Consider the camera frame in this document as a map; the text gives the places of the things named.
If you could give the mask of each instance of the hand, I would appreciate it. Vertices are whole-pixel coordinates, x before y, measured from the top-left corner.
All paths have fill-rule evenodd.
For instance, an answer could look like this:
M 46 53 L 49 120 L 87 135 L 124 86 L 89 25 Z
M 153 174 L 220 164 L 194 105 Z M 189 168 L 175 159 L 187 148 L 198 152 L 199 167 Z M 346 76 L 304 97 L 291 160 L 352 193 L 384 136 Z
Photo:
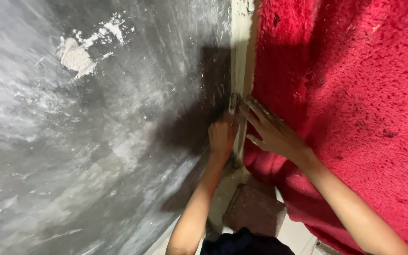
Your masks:
M 211 152 L 222 157 L 229 157 L 234 147 L 235 136 L 238 131 L 238 118 L 225 111 L 221 118 L 208 127 Z
M 252 96 L 248 96 L 244 102 L 253 110 L 259 120 L 249 112 L 247 107 L 241 106 L 240 112 L 258 131 L 263 141 L 253 135 L 247 135 L 246 137 L 263 151 L 284 156 L 302 170 L 307 168 L 308 165 L 305 164 L 309 162 L 314 153 L 302 138 L 284 123 L 283 119 L 272 114 Z

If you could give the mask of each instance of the person's right hand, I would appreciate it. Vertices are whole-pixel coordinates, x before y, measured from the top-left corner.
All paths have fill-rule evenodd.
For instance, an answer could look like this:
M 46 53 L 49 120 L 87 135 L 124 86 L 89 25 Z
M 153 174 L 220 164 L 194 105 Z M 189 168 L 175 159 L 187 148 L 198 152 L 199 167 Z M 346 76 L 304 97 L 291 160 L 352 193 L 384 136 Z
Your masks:
M 254 126 L 263 140 L 261 141 L 253 135 L 247 135 L 246 137 L 263 151 L 284 156 L 302 170 L 308 168 L 309 165 L 307 164 L 314 156 L 314 153 L 303 139 L 284 123 L 282 118 L 272 114 L 251 95 L 246 97 L 244 102 L 253 110 L 259 120 L 243 105 L 240 106 L 240 112 Z

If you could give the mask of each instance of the tiled floor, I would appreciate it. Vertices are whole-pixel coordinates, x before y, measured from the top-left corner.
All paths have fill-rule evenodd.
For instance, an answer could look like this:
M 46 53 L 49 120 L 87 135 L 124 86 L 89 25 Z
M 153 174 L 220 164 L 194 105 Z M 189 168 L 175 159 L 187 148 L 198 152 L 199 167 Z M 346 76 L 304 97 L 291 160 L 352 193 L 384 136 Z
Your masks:
M 257 182 L 246 170 L 239 170 L 235 173 L 227 174 L 222 178 L 220 184 L 218 185 L 210 206 L 208 219 L 214 231 L 219 233 L 227 233 L 231 231 L 224 226 L 224 224 L 221 222 L 221 218 L 226 211 L 226 208 L 228 207 L 239 183 L 248 183 L 257 189 L 262 190 L 266 194 L 276 196 L 279 201 L 283 202 L 281 195 L 276 189 L 267 187 L 264 184 Z M 291 221 L 287 215 L 284 219 L 278 239 L 282 243 L 289 246 L 289 248 L 291 248 L 296 255 L 319 254 L 316 253 L 314 249 L 314 244 L 317 238 L 308 231 L 303 223 Z M 153 254 L 165 254 L 168 241 L 169 238 L 167 238 Z

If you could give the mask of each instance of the red fuzzy fabric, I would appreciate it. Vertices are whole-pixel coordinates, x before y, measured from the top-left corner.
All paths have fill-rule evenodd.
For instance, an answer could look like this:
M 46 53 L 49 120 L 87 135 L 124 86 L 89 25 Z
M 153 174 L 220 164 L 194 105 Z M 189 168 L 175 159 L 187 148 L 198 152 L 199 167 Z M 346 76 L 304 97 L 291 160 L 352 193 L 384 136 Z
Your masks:
M 259 15 L 252 94 L 408 243 L 408 1 L 264 0 Z M 293 221 L 361 254 L 294 164 L 249 140 L 244 151 Z

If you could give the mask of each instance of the wall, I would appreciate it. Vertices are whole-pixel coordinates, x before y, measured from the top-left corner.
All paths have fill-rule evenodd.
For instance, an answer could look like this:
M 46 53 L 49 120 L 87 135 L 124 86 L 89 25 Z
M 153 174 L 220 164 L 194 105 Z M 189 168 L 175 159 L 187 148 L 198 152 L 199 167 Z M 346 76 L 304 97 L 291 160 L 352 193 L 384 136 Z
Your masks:
M 143 254 L 201 174 L 230 24 L 229 0 L 0 0 L 0 254 Z

